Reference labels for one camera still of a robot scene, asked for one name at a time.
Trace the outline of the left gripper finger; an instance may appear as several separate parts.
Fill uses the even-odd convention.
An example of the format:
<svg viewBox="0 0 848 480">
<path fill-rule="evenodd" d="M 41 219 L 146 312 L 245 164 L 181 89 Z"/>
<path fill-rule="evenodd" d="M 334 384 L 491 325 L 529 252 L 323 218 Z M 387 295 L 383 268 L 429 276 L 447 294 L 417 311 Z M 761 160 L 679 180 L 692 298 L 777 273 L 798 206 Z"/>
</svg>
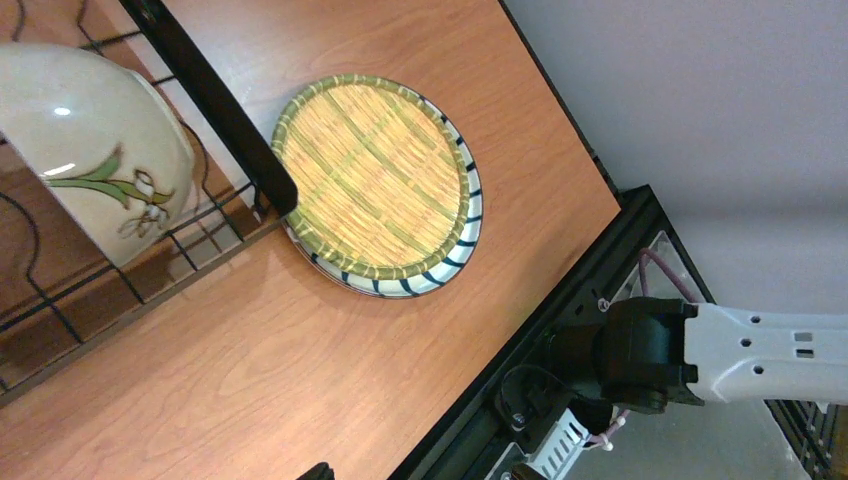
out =
<svg viewBox="0 0 848 480">
<path fill-rule="evenodd" d="M 297 480 L 334 480 L 335 473 L 327 462 L 320 462 L 300 475 Z"/>
</svg>

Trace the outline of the white black striped plate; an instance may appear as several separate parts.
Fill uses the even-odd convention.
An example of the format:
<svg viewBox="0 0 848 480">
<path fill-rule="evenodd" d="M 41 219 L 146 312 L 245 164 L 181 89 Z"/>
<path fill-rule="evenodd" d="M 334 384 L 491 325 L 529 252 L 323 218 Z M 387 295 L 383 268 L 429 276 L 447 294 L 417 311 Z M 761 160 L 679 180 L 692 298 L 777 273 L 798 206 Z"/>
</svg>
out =
<svg viewBox="0 0 848 480">
<path fill-rule="evenodd" d="M 308 247 L 297 237 L 288 219 L 283 223 L 286 233 L 296 248 L 318 271 L 340 286 L 368 296 L 389 299 L 414 298 L 431 293 L 445 286 L 469 263 L 481 236 L 484 213 L 482 184 L 476 163 L 465 143 L 464 137 L 459 133 L 447 115 L 435 104 L 417 92 L 413 92 L 413 94 L 425 105 L 434 110 L 441 118 L 442 124 L 450 131 L 451 138 L 461 153 L 469 182 L 470 201 L 468 218 L 457 245 L 449 251 L 443 260 L 429 270 L 421 274 L 415 274 L 409 279 L 369 279 L 353 273 L 344 272 L 327 260 L 322 259 L 312 247 Z"/>
</svg>

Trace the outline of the black wire dish rack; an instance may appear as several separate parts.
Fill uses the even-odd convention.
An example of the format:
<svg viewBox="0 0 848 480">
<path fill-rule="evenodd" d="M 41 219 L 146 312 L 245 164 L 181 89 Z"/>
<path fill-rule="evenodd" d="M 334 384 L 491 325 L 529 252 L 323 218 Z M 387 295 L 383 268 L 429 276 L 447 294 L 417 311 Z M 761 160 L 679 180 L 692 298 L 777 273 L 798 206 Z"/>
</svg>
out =
<svg viewBox="0 0 848 480">
<path fill-rule="evenodd" d="M 1 402 L 275 227 L 296 191 L 162 1 L 1 5 Z"/>
</svg>

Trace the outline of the white bowl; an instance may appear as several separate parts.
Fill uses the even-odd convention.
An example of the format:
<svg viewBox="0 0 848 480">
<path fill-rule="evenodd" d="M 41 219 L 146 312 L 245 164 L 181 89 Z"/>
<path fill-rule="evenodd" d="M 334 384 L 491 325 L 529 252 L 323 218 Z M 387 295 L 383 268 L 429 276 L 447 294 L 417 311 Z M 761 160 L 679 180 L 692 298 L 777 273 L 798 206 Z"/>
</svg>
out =
<svg viewBox="0 0 848 480">
<path fill-rule="evenodd" d="M 1 46 L 1 132 L 115 266 L 182 213 L 195 153 L 139 73 L 54 44 Z"/>
</svg>

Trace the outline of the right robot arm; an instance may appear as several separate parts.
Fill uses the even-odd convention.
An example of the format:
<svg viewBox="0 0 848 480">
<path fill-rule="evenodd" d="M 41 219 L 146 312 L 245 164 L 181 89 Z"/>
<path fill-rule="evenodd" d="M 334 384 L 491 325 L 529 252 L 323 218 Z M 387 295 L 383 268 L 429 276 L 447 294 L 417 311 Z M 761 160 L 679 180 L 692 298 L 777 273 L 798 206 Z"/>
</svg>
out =
<svg viewBox="0 0 848 480">
<path fill-rule="evenodd" d="M 671 403 L 844 405 L 847 317 L 637 297 L 555 333 L 546 360 L 579 395 L 643 414 Z"/>
</svg>

